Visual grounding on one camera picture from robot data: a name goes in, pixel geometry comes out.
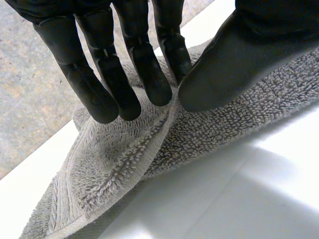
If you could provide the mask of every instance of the robotic hand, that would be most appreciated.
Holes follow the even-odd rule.
[[[72,88],[101,123],[136,119],[141,106],[116,55],[111,0],[6,0],[52,51]],[[127,50],[150,101],[164,106],[171,89],[148,38],[147,0],[113,0]],[[319,0],[236,0],[236,10],[191,67],[180,35],[183,0],[153,0],[156,30],[187,111],[232,101],[276,68],[319,46]],[[75,19],[112,96],[83,55]]]
[[[148,0],[6,0],[34,29],[53,53],[67,81],[100,123],[118,115],[134,120],[141,105],[116,54],[113,3],[129,56],[149,100],[168,104],[172,91],[154,55],[148,37]],[[190,71],[190,57],[180,34],[184,0],[153,0],[156,31],[169,69],[179,83]],[[88,65],[75,21],[83,31],[94,63],[106,83],[99,82]]]

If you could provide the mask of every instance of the concrete floor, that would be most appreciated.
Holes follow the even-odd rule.
[[[214,0],[185,0],[182,26]],[[117,15],[115,41],[122,61],[128,60]],[[0,2],[0,179],[72,120],[79,103],[54,58],[32,24]],[[150,4],[151,44],[158,47]],[[93,61],[79,31],[90,65]]]

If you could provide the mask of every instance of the gray towel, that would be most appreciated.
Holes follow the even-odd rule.
[[[189,50],[193,62],[206,44]],[[77,110],[74,121],[79,136],[21,238],[93,238],[133,198],[141,182],[317,101],[318,61],[316,50],[271,73],[228,105],[204,113],[182,109],[163,58],[159,62],[174,97],[161,108],[149,102],[133,66],[124,64],[142,105],[141,116],[132,122],[118,118],[111,124],[99,124],[84,108]]]

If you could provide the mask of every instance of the towel texture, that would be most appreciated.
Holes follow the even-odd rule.
[[[189,50],[193,63],[206,45]],[[142,105],[137,120],[118,118],[99,124],[83,107],[76,111],[79,136],[22,239],[93,238],[146,179],[196,160],[319,99],[318,50],[271,73],[228,105],[203,113],[182,109],[164,59],[159,62],[173,87],[169,105],[159,108],[149,102],[128,63],[123,66]]]

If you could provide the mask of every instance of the white surface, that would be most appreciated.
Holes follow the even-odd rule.
[[[213,2],[182,29],[187,46],[233,9]],[[319,106],[152,180],[100,239],[319,238],[318,122]],[[71,121],[0,181],[0,239],[19,237],[77,134]]]
[[[99,239],[319,238],[319,104],[148,183]]]

